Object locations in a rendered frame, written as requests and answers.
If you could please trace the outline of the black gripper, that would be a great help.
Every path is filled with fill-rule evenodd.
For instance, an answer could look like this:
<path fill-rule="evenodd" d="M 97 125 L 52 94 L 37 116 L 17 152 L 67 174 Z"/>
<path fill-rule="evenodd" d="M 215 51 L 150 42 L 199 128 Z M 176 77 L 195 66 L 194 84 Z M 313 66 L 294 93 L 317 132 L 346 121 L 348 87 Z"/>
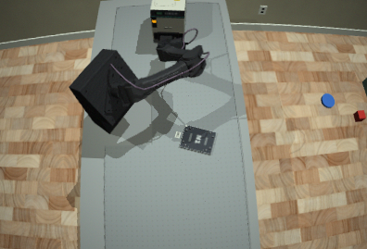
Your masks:
<path fill-rule="evenodd" d="M 164 41 L 166 39 L 172 39 L 172 36 L 164 36 L 164 35 L 161 35 L 160 38 L 159 38 L 159 42 L 161 43 L 162 41 Z"/>

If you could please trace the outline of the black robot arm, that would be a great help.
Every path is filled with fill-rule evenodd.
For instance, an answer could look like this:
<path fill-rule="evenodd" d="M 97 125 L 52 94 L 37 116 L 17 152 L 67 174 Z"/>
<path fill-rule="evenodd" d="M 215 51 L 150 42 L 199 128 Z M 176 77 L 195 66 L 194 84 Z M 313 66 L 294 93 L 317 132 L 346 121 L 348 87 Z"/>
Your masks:
<path fill-rule="evenodd" d="M 108 74 L 108 87 L 105 102 L 106 113 L 118 113 L 120 111 L 120 100 L 123 100 L 124 104 L 137 103 L 147 98 L 147 96 L 152 94 L 156 89 L 166 84 L 169 84 L 173 81 L 182 78 L 187 77 L 195 78 L 202 74 L 205 66 L 207 65 L 206 60 L 200 64 L 201 66 L 199 65 L 198 67 L 175 77 L 177 74 L 189 70 L 190 68 L 193 68 L 204 59 L 201 58 L 203 54 L 202 45 L 198 45 L 189 51 L 185 49 L 185 43 L 183 44 L 182 37 L 171 40 L 171 43 L 170 40 L 165 41 L 167 41 L 168 44 L 167 43 L 164 44 L 164 42 L 162 42 L 158 43 L 158 46 L 156 47 L 159 61 L 162 62 L 178 61 L 178 62 L 172 65 L 171 67 L 166 68 L 151 76 L 141 78 L 139 80 L 137 78 L 127 80 L 133 85 L 142 88 L 152 86 L 152 88 L 150 89 L 141 90 L 135 88 L 128 82 L 123 81 L 122 76 L 119 75 L 113 67 L 110 68 Z"/>

